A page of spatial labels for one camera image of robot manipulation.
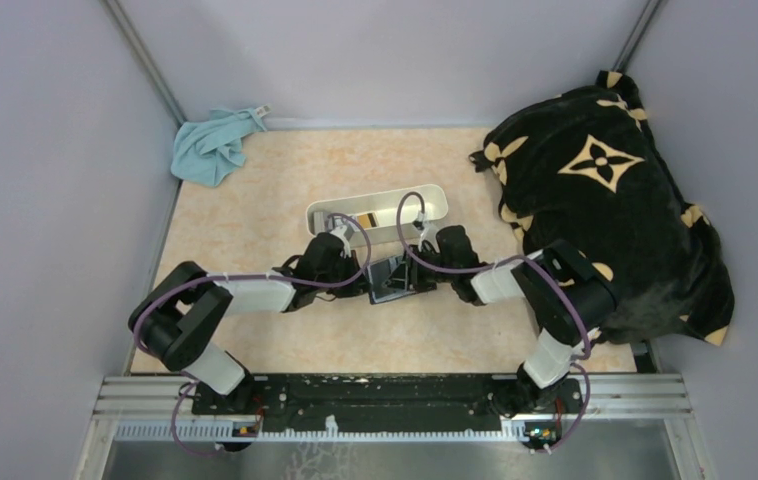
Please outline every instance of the plush black fabric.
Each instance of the plush black fabric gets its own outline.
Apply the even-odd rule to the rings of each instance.
[[[683,200],[632,79],[601,72],[594,86],[517,112],[471,160],[503,184],[500,216],[524,252],[563,238],[613,275],[621,304],[601,340],[723,340],[734,297],[720,240]]]

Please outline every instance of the vertical metal pole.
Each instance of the vertical metal pole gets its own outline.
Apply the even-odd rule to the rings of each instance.
[[[629,67],[629,62],[632,60],[632,56],[635,54],[635,50],[644,38],[644,34],[647,33],[647,29],[650,27],[650,23],[653,18],[667,3],[667,0],[648,0],[644,5],[644,10],[641,11],[641,15],[638,17],[638,22],[632,27],[632,32],[629,33],[629,37],[626,39],[626,44],[620,51],[617,61],[615,61],[612,70],[615,72],[626,72]]]
[[[182,111],[182,107],[179,106],[179,102],[176,101],[176,97],[173,92],[170,91],[170,87],[167,86],[167,82],[164,80],[164,76],[158,70],[158,66],[155,65],[155,61],[152,60],[149,51],[146,49],[143,40],[141,40],[138,32],[135,30],[132,21],[120,5],[119,0],[100,0],[108,15],[114,21],[114,24],[120,30],[123,38],[126,40],[126,44],[131,50],[132,56],[138,61],[141,67],[143,67],[144,73],[155,88],[156,93],[164,103],[164,107],[167,108],[168,113],[176,121],[177,126],[181,126],[187,118],[185,112]]]

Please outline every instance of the beige table surface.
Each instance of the beige table surface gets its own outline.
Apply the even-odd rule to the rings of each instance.
[[[480,128],[277,131],[244,143],[247,162],[217,188],[185,183],[158,273],[184,260],[210,272],[263,272],[302,253],[305,209],[333,199],[435,183],[484,261],[517,252],[496,214],[499,183],[475,173],[470,152]],[[399,253],[388,243],[374,259]],[[364,250],[358,252],[364,258]],[[448,285],[384,305],[367,297],[315,301],[297,312],[226,317],[214,341],[254,372],[514,372],[532,353],[525,302],[462,303]],[[597,372],[634,371],[629,346],[600,345],[585,362]],[[164,371],[137,352],[133,372]]]

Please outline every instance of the white wall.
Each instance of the white wall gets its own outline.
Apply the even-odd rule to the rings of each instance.
[[[192,120],[493,125],[610,68],[645,0],[123,0]]]
[[[96,0],[0,0],[0,479],[69,478],[120,373],[175,132]]]
[[[683,193],[721,234],[737,296],[722,348],[660,342],[719,478],[758,478],[758,0],[669,2],[630,73]]]

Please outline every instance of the blue cloth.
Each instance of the blue cloth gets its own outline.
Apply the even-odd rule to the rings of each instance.
[[[233,112],[215,109],[206,122],[186,122],[173,142],[173,175],[189,182],[216,187],[226,175],[243,166],[241,139],[267,127],[254,108]]]

